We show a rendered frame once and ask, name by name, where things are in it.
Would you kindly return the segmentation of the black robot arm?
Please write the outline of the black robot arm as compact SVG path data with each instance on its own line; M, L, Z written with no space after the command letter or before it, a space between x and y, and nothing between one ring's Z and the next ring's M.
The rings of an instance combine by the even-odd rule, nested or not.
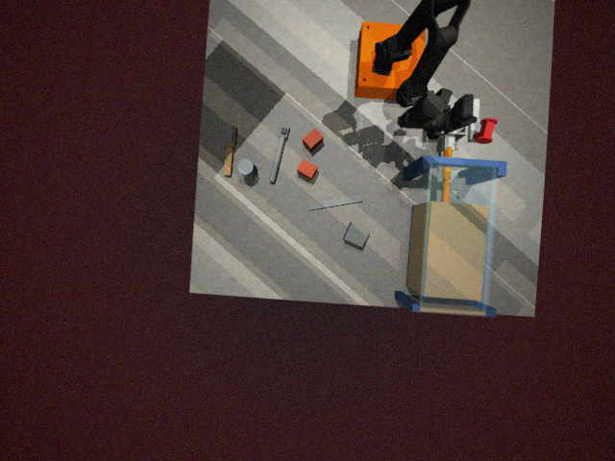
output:
M413 41L426 28L428 30L429 42L420 60L395 95L396 103L401 108L412 107L398 118L401 128L423 130L443 110L451 109L448 104L453 91L442 87L434 94L434 90L429 91L427 85L450 47L456 44L462 18L470 3L471 0L422 0L397 34L375 43L372 71L389 76L393 62L407 61L412 55ZM454 6L456 11L449 25L439 28L435 18Z

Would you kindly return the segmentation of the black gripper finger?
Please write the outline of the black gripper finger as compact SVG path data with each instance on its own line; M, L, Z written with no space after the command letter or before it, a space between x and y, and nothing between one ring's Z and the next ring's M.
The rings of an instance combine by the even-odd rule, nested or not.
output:
M462 129L462 128L467 127L467 126L469 126L469 125L466 125L466 126L463 126L463 127L460 127L460 128L455 128L455 122L453 122L452 124L450 124L450 128L446 132L444 132L444 134L454 132L456 130Z
M466 121L466 122L463 122L463 123L455 123L455 128L460 128L460 127L463 127L463 126L466 126L466 125L472 124L472 123L477 122L477 121L478 121L478 118L477 118L477 117L475 117L475 116L472 116L472 117L470 118L470 120L468 120L468 121Z

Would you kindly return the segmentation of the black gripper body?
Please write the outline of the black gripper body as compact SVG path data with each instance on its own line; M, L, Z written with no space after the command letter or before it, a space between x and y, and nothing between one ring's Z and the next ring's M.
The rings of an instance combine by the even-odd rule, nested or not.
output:
M473 116L473 94L464 94L455 102L455 106L451 110L443 110L443 112L436 118L428 122L427 126L423 129L423 132L427 132L427 138L429 140L435 140L439 138L437 133L446 132L450 128L450 124L463 123Z

